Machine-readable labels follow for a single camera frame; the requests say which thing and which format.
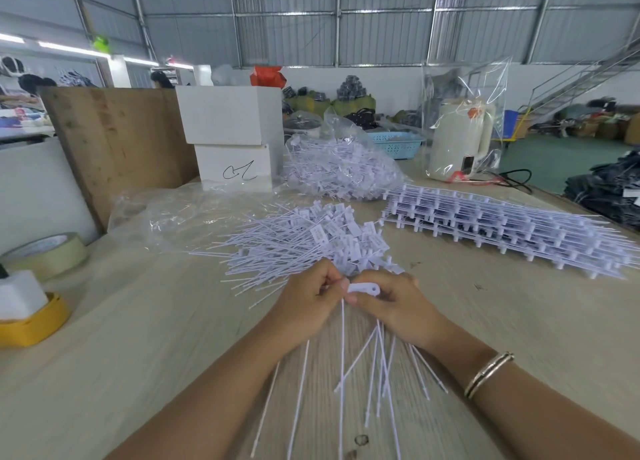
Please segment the roll of tape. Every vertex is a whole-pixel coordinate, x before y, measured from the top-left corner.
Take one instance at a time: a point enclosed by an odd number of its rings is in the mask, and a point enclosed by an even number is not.
[[[76,233],[38,239],[0,256],[9,272],[31,270],[39,282],[78,266],[87,259],[86,248]]]

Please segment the forearm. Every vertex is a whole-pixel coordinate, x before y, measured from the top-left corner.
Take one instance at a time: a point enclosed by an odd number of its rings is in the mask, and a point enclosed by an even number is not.
[[[261,322],[108,459],[220,459],[288,346]]]
[[[466,388],[496,355],[491,347],[447,319],[430,353]],[[626,459],[640,443],[514,363],[507,363],[474,396],[478,408],[524,459]]]

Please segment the silver bangle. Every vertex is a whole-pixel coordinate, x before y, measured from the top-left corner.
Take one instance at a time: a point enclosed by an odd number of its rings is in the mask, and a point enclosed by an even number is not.
[[[507,362],[512,361],[513,358],[514,355],[511,352],[498,354],[496,357],[494,357],[489,362],[489,364],[480,369],[473,380],[469,383],[467,389],[465,390],[465,397],[468,399],[473,398],[480,386],[482,386],[487,379],[489,379],[498,369],[500,369],[500,367],[507,364]]]

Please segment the fluorescent light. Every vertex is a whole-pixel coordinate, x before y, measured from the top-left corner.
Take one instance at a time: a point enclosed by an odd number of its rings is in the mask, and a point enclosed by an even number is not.
[[[92,55],[94,57],[104,57],[105,59],[111,58],[109,54],[105,54],[104,52],[97,52],[89,49],[80,49],[78,47],[61,46],[60,44],[52,44],[50,42],[38,41],[38,45],[46,49],[56,49],[56,50],[63,50],[65,52],[75,52],[76,54]]]
[[[144,59],[135,59],[134,57],[125,57],[124,60],[130,62],[132,64],[142,64],[144,66],[159,66],[157,62],[152,60],[144,60]]]
[[[176,62],[170,62],[167,66],[171,66],[172,68],[181,68],[181,69],[193,69],[193,66],[188,64],[178,64]]]
[[[0,34],[0,41],[7,41],[7,42],[15,42],[17,44],[24,44],[24,39],[21,38],[21,37],[16,37],[15,35]]]

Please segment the white kettle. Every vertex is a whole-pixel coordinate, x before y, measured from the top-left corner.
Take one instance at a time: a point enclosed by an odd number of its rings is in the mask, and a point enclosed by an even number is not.
[[[427,164],[427,177],[466,180],[489,152],[495,106],[481,100],[443,100]]]

